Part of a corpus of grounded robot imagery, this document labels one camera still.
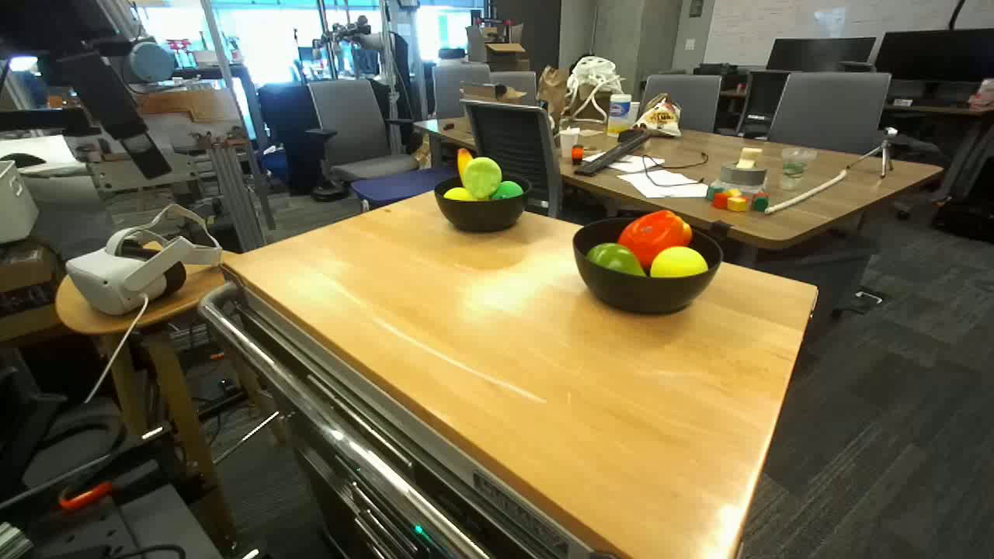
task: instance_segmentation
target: desk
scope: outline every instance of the desk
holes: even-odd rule
[[[458,146],[471,149],[471,132],[469,132],[469,122],[462,122],[462,117],[425,122],[424,127],[432,137],[437,137],[442,142],[458,142]],[[695,176],[695,180],[714,180],[722,174],[722,164],[729,164],[739,159],[744,146],[764,146],[768,164],[771,164],[771,180],[778,190],[781,149],[782,149],[781,142],[749,142],[739,137],[683,132],[683,139],[651,139],[647,152],[662,156],[669,164],[679,164],[679,168],[702,163],[702,152],[705,152],[709,163],[698,168],[687,168],[683,174]],[[802,183],[789,195],[805,193],[805,187],[818,187],[818,183],[835,176],[855,159],[857,156],[849,156],[849,152],[818,152],[818,163],[808,170],[808,183]],[[786,252],[786,250],[802,246],[805,240],[815,240],[815,236],[828,232],[830,228],[873,207],[873,205],[888,201],[892,195],[899,195],[903,190],[915,190],[919,183],[935,180],[940,174],[940,168],[918,164],[918,163],[895,163],[895,170],[886,180],[880,180],[880,163],[865,159],[862,164],[855,164],[855,170],[839,187],[833,187],[833,190],[828,190],[797,207],[786,207],[781,215],[729,215],[729,213],[713,207],[702,198],[651,201],[631,183],[617,180],[616,170],[604,170],[598,176],[578,176],[578,174],[573,174],[569,163],[558,163],[558,174],[566,183],[600,193],[600,195],[638,201],[647,207],[651,205],[673,207],[687,222],[692,222],[695,228],[728,225],[729,240],[735,240],[749,250]]]
[[[930,117],[953,127],[953,159],[935,190],[935,198],[966,198],[994,156],[994,106],[958,110],[958,106],[888,106],[895,117]]]
[[[140,344],[149,351],[149,362],[155,367],[155,385],[164,401],[169,420],[175,426],[178,445],[183,446],[183,460],[189,473],[197,473],[204,484],[204,498],[199,500],[201,522],[209,536],[217,541],[217,546],[233,541],[233,522],[228,513],[228,503],[217,487],[217,473],[212,464],[212,446],[199,429],[199,410],[189,397],[189,385],[182,367],[178,351],[170,348],[169,334],[155,328],[182,314],[189,314],[209,291],[216,291],[224,282],[217,268],[188,268],[188,282],[178,294],[154,302],[145,316],[138,324]],[[98,314],[87,299],[78,291],[78,285],[66,276],[56,291],[56,314],[58,321],[82,335],[98,338],[98,351],[103,356],[113,354],[118,338],[126,335],[132,316],[107,316]],[[113,383],[118,392],[120,420],[132,434],[140,434],[149,429],[145,422],[145,397],[138,392],[134,363],[132,354],[120,351],[113,367]]]
[[[818,291],[722,263],[680,314],[617,314],[580,282],[573,232],[521,215],[467,236],[425,193],[228,272],[282,335],[305,334],[392,397],[378,422],[394,420],[407,457],[475,460],[462,492],[494,474],[609,556],[732,556]],[[291,373],[350,383],[342,367]]]

